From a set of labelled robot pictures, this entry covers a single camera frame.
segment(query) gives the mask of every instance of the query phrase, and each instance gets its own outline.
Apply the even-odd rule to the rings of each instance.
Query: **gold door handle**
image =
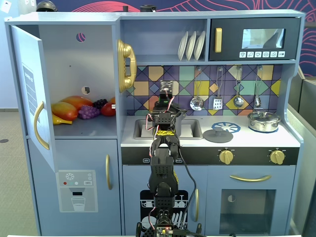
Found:
[[[199,208],[198,208],[198,189],[196,189],[196,219],[195,219],[195,222],[198,221],[198,211],[199,211]]]
[[[39,143],[45,147],[45,149],[49,150],[49,144],[45,142],[39,134],[38,131],[38,118],[40,116],[41,111],[44,109],[44,102],[42,101],[39,106],[36,108],[35,114],[34,114],[34,133],[36,138],[38,139]]]
[[[262,181],[266,181],[266,180],[270,179],[272,177],[272,175],[266,175],[266,176],[263,176],[259,179],[246,179],[246,178],[242,178],[242,177],[239,177],[236,175],[230,175],[229,177],[231,177],[232,179],[236,179],[236,180],[244,181],[244,182],[262,182]]]
[[[222,28],[215,29],[215,53],[222,52]]]
[[[105,160],[105,170],[106,170],[106,175],[107,175],[107,183],[108,183],[108,189],[111,190],[112,186],[111,186],[111,181],[110,181],[110,156],[107,155],[106,160]]]
[[[125,58],[130,58],[130,75],[126,75]],[[137,73],[137,63],[134,50],[129,44],[118,40],[118,80],[119,91],[122,93],[133,86]]]

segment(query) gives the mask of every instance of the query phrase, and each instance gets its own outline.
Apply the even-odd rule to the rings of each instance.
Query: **open cabinet door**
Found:
[[[57,172],[55,139],[42,40],[12,26],[15,64],[27,135]]]

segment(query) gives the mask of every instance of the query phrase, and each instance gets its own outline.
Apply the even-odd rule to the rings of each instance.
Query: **sink basin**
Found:
[[[146,121],[144,119],[137,120],[134,127],[134,139],[148,140],[153,138],[153,130],[147,131],[145,129]],[[197,119],[184,119],[181,122],[181,139],[202,139],[203,134]]]

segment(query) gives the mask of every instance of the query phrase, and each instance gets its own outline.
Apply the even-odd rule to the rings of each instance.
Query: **play kitchen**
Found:
[[[137,222],[145,232],[156,221],[148,113],[161,83],[179,105],[176,134],[197,183],[175,159],[174,225],[288,234],[304,143],[286,109],[304,17],[36,12],[6,22],[39,234],[135,235]]]

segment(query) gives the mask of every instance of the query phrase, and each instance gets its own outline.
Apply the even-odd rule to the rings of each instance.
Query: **geometric tile pattern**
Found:
[[[201,72],[196,72],[194,66],[139,66],[137,67],[134,85],[127,90],[127,115],[146,115],[153,110],[155,102],[159,99],[161,80],[173,81],[173,102],[180,104],[181,108],[188,110],[187,115],[247,115],[253,110],[254,95],[256,92],[256,65],[243,65],[240,95],[244,105],[238,108],[234,105],[237,92],[236,78],[237,65],[223,65],[223,82],[221,74],[216,84],[217,66],[202,66]],[[260,78],[259,92],[261,107],[267,111],[275,112],[280,89],[280,76],[282,65],[264,65]],[[204,100],[201,111],[193,111],[190,101],[197,94],[200,83],[199,96]],[[220,92],[223,98],[223,109],[213,110],[214,98]]]

